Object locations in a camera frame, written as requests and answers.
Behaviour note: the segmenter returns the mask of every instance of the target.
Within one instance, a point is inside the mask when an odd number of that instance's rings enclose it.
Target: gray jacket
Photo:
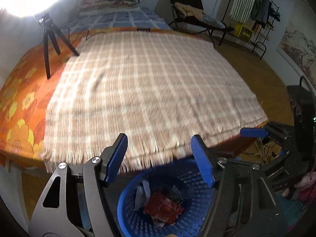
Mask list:
[[[250,18],[262,23],[267,23],[269,2],[270,0],[255,0],[251,10]]]

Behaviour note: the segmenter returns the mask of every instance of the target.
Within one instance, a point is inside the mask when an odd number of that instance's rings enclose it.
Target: blue plaid bed sheet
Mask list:
[[[73,33],[86,29],[91,30],[109,27],[138,27],[172,30],[162,18],[149,8],[79,16],[76,20],[65,24],[62,28],[63,32],[66,32],[65,29],[70,28],[70,32]]]

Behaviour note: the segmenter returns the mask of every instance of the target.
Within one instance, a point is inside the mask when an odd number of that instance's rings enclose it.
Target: blue plastic trash basket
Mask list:
[[[134,211],[136,189],[148,180],[151,190],[161,186],[178,188],[183,198],[182,215],[174,225],[154,228],[150,215],[143,208]],[[194,159],[175,160],[173,163],[148,169],[135,176],[125,187],[118,201],[117,216],[126,237],[164,237],[169,234],[195,237],[198,235],[214,197],[214,188],[204,183]]]

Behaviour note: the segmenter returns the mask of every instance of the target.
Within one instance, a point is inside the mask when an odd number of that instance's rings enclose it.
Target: brown floor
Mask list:
[[[200,36],[210,41],[207,35],[201,34]],[[293,115],[290,110],[286,87],[263,60],[260,61],[258,56],[226,44],[217,45],[216,49],[231,63],[250,89],[257,95],[269,120],[293,124]],[[247,151],[257,153],[255,145],[252,145]],[[270,149],[269,159],[271,159],[272,151],[278,154],[280,147],[276,145]],[[247,154],[241,154],[240,158],[246,161],[261,162],[259,157]],[[22,183],[27,214],[31,218],[47,179],[23,173]]]

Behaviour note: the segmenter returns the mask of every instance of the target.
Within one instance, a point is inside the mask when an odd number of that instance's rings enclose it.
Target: mini tripod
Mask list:
[[[73,45],[69,42],[69,40],[67,40],[67,38],[63,35],[60,28],[58,28],[58,26],[56,26],[53,23],[53,20],[50,18],[48,12],[44,13],[43,17],[39,20],[39,23],[42,24],[44,27],[43,45],[44,45],[45,69],[46,69],[47,79],[50,79],[51,71],[49,68],[49,58],[48,58],[48,36],[51,39],[53,46],[55,48],[55,51],[58,55],[60,55],[60,49],[59,49],[54,32],[56,32],[56,34],[68,46],[68,48],[74,53],[74,55],[79,56],[79,53],[76,51]]]

